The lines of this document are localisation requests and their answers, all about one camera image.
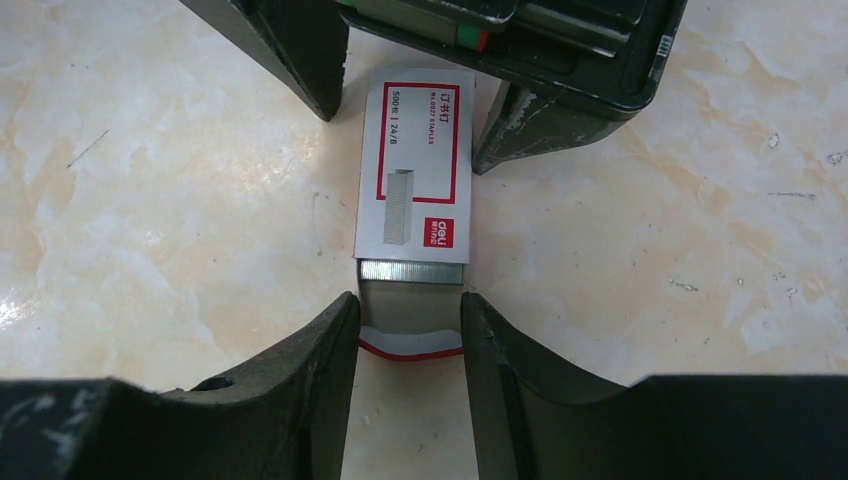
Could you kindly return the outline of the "silver staple strip tray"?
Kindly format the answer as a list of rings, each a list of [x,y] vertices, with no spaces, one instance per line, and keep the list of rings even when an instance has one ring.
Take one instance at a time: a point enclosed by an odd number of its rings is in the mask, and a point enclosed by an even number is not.
[[[464,273],[456,263],[359,259],[360,346],[397,362],[462,354]]]

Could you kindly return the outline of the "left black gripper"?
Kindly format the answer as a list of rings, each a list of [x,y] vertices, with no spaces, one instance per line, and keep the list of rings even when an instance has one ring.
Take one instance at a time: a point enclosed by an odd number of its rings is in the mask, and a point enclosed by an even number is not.
[[[382,5],[341,1],[338,8],[351,27],[505,81],[474,146],[478,175],[598,142],[647,107],[687,6],[389,1],[386,14]]]

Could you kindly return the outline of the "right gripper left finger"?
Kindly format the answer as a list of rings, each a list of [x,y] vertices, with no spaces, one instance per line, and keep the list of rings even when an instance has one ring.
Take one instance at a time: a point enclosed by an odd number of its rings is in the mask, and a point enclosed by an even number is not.
[[[5,479],[337,479],[360,306],[312,321],[189,390],[116,378],[5,380]]]

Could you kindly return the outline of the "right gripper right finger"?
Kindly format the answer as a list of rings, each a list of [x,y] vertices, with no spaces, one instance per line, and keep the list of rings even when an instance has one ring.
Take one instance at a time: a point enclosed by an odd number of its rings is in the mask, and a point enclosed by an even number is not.
[[[655,375],[622,386],[477,293],[461,333],[483,479],[843,479],[843,375]]]

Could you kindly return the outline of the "red white staple box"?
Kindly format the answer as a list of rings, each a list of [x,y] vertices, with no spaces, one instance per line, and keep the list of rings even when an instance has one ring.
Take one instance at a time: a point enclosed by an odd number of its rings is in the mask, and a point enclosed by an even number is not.
[[[461,70],[370,74],[355,258],[470,262],[475,86]]]

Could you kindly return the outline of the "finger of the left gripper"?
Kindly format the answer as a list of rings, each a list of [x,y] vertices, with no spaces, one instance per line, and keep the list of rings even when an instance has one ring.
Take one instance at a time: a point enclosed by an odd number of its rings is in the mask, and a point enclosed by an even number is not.
[[[349,28],[331,0],[183,0],[320,119],[341,104]]]

